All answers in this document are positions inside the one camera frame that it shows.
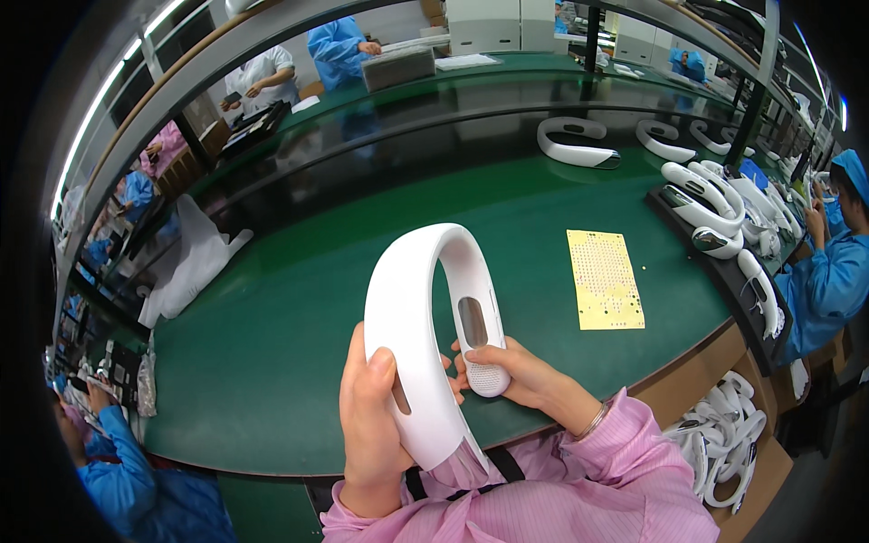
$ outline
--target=black tray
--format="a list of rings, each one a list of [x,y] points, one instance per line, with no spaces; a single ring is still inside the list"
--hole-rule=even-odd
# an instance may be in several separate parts
[[[760,314],[759,309],[754,309],[757,297],[750,286],[746,284],[746,277],[743,275],[739,264],[735,258],[730,260],[721,260],[712,258],[712,256],[704,255],[691,243],[691,234],[694,232],[694,227],[683,221],[681,217],[676,215],[667,203],[660,197],[660,190],[664,185],[655,187],[646,193],[646,204],[652,208],[652,211],[661,218],[664,223],[676,234],[676,237],[682,242],[688,250],[692,260],[698,262],[701,267],[709,275],[715,288],[721,294],[721,298],[733,314],[736,324],[740,327],[742,336],[746,339],[746,344],[751,349],[754,359],[757,361],[760,374],[764,377],[771,375],[779,366],[779,358],[784,351],[784,346],[787,341],[787,336],[791,332],[793,317],[787,308],[787,302],[784,296],[781,295],[775,281],[766,271],[766,266],[761,263],[764,273],[769,277],[769,282],[773,285],[775,291],[775,299],[781,310],[785,313],[785,327],[781,334],[776,339],[766,338],[763,340],[763,332],[766,328],[766,320]]]

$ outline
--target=white coat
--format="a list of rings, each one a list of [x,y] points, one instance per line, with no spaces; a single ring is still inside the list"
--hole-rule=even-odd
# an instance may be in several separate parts
[[[276,45],[229,72],[223,78],[223,82],[226,83],[226,94],[237,92],[242,95],[242,111],[245,116],[267,108],[278,100],[296,105],[299,102],[299,91],[292,79],[276,87],[264,88],[255,98],[244,95],[251,85],[265,77],[273,76],[278,70],[284,68],[293,68],[293,57],[283,47]]]

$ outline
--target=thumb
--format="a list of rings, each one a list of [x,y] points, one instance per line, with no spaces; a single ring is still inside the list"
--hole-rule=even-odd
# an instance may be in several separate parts
[[[502,366],[507,371],[517,363],[517,353],[494,345],[484,345],[465,353],[465,360],[483,366]]]
[[[382,405],[395,381],[395,356],[388,348],[378,348],[356,379],[353,396],[362,404]]]

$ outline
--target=blue cap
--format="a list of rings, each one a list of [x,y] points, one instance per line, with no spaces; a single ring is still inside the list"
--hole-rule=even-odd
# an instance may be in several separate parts
[[[863,198],[863,203],[869,208],[869,182],[866,181],[866,170],[857,156],[857,151],[847,149],[833,158],[833,164],[838,164],[845,169],[845,173],[851,178],[854,187]]]

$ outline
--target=plastic bag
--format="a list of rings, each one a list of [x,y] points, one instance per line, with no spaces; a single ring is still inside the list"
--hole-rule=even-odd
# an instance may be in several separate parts
[[[153,328],[163,315],[174,319],[217,277],[229,259],[254,233],[242,230],[230,243],[229,235],[196,206],[190,195],[178,198],[181,243],[176,243],[151,268],[157,275],[139,314],[139,323]]]
[[[148,352],[142,355],[142,364],[139,365],[139,373],[136,376],[138,387],[138,400],[136,411],[141,417],[153,417],[157,414],[157,386],[154,381],[154,365],[157,356],[154,352],[154,331],[148,339]]]

